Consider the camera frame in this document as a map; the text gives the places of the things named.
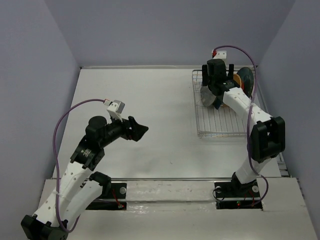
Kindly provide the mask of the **grey reindeer pattern plate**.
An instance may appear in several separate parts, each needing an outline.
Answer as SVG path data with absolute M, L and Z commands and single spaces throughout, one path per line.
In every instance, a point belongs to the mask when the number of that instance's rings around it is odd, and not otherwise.
M 208 86 L 201 86 L 200 98 L 204 107 L 212 106 L 216 100 L 216 96 L 212 93 Z

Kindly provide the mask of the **teal glazed ceramic plate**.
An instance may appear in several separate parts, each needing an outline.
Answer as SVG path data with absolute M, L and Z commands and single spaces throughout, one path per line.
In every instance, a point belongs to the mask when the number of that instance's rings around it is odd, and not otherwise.
M 254 89 L 254 74 L 249 67 L 242 67 L 236 73 L 241 80 L 241 88 L 251 98 Z

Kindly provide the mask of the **dark blue patterned plate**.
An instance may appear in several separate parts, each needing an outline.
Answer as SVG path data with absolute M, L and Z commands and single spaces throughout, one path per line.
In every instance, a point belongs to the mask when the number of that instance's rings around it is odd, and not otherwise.
M 212 105 L 216 110 L 218 110 L 222 104 L 223 102 L 219 98 L 216 98 Z

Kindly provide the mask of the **woven bamboo round plate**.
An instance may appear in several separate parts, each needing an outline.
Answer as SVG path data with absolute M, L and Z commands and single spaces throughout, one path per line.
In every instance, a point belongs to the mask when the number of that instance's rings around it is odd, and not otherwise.
M 237 73 L 233 74 L 233 80 L 239 85 L 240 88 L 242 88 L 242 80 Z

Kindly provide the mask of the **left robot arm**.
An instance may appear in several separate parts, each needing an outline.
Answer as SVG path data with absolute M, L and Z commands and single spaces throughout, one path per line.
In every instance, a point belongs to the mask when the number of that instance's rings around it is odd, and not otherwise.
M 103 116 L 92 117 L 65 172 L 57 179 L 59 184 L 33 215 L 22 219 L 27 239 L 67 239 L 90 203 L 110 194 L 111 178 L 95 171 L 105 155 L 104 148 L 119 138 L 137 142 L 148 129 L 132 116 L 111 123 Z

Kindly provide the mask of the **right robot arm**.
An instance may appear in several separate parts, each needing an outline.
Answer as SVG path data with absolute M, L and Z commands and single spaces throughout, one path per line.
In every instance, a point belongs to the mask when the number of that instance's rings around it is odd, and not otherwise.
M 235 196 L 242 196 L 267 162 L 285 150 L 285 121 L 280 116 L 271 116 L 253 102 L 255 78 L 249 67 L 235 72 L 233 64 L 226 66 L 222 59 L 213 58 L 202 65 L 201 73 L 202 104 L 216 110 L 226 105 L 246 125 L 247 159 L 225 187 Z

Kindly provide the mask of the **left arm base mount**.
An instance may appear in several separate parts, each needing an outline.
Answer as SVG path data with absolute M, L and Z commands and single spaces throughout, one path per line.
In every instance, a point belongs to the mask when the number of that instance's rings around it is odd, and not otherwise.
M 111 187 L 103 187 L 102 193 L 93 200 L 86 210 L 124 211 L 127 209 L 127 183 L 112 182 Z

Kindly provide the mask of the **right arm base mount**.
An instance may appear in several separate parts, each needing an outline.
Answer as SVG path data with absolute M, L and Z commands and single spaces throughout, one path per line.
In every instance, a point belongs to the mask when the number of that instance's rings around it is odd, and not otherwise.
M 230 181 L 214 183 L 212 195 L 217 210 L 263 209 L 257 181 L 236 188 Z

